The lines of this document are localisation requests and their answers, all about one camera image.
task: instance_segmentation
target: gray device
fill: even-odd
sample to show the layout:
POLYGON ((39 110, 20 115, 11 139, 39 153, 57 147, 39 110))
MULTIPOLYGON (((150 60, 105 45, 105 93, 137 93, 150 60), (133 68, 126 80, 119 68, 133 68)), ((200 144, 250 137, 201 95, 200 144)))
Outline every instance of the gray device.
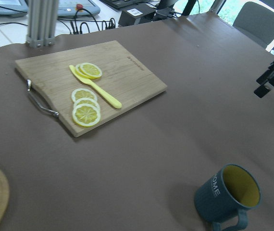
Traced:
POLYGON ((6 15, 16 18, 22 17, 27 13, 28 6, 24 0, 0 0, 0 16, 6 15))
MULTIPOLYGON (((76 5, 82 4, 93 16, 100 13, 100 8, 92 0, 67 1, 59 0, 58 17, 73 18, 76 13, 76 5)), ((77 17, 89 16, 87 11, 79 11, 77 17)))

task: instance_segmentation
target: bamboo cutting board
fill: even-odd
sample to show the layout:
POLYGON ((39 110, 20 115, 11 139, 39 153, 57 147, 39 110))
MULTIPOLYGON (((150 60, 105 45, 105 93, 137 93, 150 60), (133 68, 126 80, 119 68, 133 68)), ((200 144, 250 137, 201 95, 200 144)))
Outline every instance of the bamboo cutting board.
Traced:
POLYGON ((33 88, 44 97, 52 110, 59 112, 60 121, 75 137, 108 122, 167 88, 117 41, 21 59, 16 64, 23 78, 32 81, 33 88), (122 103, 121 109, 115 109, 97 93, 101 120, 89 128, 80 127, 73 122, 71 93, 77 88, 94 90, 79 82, 69 69, 69 65, 86 62, 97 65, 103 72, 101 78, 93 81, 122 103))

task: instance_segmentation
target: emergency stop button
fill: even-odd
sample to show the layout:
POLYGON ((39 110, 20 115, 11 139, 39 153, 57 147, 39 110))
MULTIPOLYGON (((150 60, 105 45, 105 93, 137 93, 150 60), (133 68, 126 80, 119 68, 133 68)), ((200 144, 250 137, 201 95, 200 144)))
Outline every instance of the emergency stop button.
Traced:
POLYGON ((83 9, 83 5, 82 4, 76 4, 76 9, 77 10, 81 10, 81 9, 83 9))

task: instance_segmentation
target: gray chair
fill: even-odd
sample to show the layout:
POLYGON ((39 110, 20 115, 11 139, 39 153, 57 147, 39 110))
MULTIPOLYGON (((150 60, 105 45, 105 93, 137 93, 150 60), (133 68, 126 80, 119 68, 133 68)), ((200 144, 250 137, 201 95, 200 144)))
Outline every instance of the gray chair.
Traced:
POLYGON ((266 48, 274 39, 274 12, 254 2, 246 2, 233 27, 266 48))

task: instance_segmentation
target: blue mug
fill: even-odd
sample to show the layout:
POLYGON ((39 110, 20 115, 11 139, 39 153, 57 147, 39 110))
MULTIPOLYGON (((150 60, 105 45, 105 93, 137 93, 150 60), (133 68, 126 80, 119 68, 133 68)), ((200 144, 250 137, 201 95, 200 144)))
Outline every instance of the blue mug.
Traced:
POLYGON ((199 215, 212 223, 213 231, 221 231, 221 223, 238 216, 235 226, 223 231, 247 227, 246 211, 260 204, 261 192, 254 177, 241 166, 228 164, 203 184, 195 194, 199 215))

